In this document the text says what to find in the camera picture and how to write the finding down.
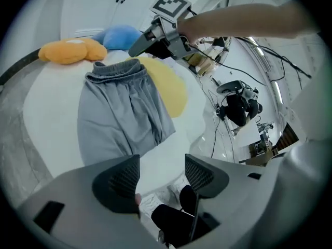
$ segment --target blue plush toy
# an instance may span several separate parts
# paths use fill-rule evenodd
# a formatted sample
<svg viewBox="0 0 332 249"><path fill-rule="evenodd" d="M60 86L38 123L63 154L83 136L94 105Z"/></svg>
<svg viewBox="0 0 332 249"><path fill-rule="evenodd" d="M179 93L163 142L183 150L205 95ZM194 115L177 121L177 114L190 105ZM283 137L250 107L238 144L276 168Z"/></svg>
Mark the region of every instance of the blue plush toy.
<svg viewBox="0 0 332 249"><path fill-rule="evenodd" d="M99 32L92 39L104 45L107 50L128 50L141 34L134 27L116 25Z"/></svg>

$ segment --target white cabinet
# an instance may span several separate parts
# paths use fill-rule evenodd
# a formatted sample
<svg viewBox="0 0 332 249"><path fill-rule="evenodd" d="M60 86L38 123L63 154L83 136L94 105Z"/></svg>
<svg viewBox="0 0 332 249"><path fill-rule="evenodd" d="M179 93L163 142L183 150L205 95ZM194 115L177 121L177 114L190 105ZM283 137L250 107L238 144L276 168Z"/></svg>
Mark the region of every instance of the white cabinet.
<svg viewBox="0 0 332 249"><path fill-rule="evenodd" d="M116 24L145 30L154 14L155 0L64 0L61 39L91 37Z"/></svg>

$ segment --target orange plush toy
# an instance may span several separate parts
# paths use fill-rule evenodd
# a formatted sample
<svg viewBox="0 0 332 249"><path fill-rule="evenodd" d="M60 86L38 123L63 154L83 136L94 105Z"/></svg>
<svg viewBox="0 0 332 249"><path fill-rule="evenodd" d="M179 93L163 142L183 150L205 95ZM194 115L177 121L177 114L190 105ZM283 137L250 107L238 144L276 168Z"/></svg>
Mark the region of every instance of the orange plush toy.
<svg viewBox="0 0 332 249"><path fill-rule="evenodd" d="M64 39L45 44L39 50L42 61L57 64L72 64L86 59L103 60L107 55L106 48L93 39Z"/></svg>

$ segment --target white fabric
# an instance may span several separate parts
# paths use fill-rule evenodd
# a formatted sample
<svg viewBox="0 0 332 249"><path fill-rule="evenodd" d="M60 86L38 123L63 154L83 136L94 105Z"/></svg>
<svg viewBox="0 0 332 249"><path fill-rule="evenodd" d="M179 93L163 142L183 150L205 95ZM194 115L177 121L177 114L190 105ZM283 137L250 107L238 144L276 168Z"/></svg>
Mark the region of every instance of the white fabric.
<svg viewBox="0 0 332 249"><path fill-rule="evenodd" d="M124 61L123 51L112 51L106 65ZM176 132L140 160L141 178L136 192L145 194L169 184L184 170L184 155L205 130L206 99L191 73L175 63L186 85L188 102L181 116L172 119ZM72 65L47 63L33 83L23 108L29 136L53 177L82 167L77 138L77 114L85 74L92 63Z"/></svg>

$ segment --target white sneaker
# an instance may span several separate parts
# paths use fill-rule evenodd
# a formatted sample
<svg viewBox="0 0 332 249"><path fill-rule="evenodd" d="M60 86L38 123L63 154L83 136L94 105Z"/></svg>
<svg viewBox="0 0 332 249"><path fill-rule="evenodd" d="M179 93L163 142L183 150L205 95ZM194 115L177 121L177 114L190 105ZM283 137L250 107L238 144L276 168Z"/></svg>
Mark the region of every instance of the white sneaker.
<svg viewBox="0 0 332 249"><path fill-rule="evenodd" d="M172 185L170 185L170 189L173 193L175 193L176 196L179 196L181 193L181 190L186 186L190 185L187 177L182 174Z"/></svg>
<svg viewBox="0 0 332 249"><path fill-rule="evenodd" d="M159 200L155 193L151 193L145 198L142 199L142 202L139 206L140 211L151 218L153 211L163 203Z"/></svg>

